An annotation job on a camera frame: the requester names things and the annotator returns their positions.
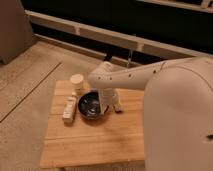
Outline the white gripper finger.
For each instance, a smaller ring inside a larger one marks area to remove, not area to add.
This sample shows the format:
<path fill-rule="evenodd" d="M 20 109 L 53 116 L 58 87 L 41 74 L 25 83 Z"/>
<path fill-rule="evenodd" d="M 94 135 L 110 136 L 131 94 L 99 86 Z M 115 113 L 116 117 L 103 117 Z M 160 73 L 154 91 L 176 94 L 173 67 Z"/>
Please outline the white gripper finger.
<path fill-rule="evenodd" d="M 101 115 L 105 115 L 105 113 L 108 111 L 108 109 L 109 109 L 109 105 L 107 105 L 107 106 L 101 106 L 100 107 L 101 108 Z"/>

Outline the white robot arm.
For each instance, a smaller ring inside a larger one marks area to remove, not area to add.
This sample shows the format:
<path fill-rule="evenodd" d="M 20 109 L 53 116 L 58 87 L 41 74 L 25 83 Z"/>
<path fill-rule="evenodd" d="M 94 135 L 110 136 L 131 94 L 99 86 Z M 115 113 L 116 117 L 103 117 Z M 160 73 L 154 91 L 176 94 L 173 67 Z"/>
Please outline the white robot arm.
<path fill-rule="evenodd" d="M 213 57 L 165 60 L 88 76 L 102 90 L 142 90 L 146 171 L 213 171 Z"/>

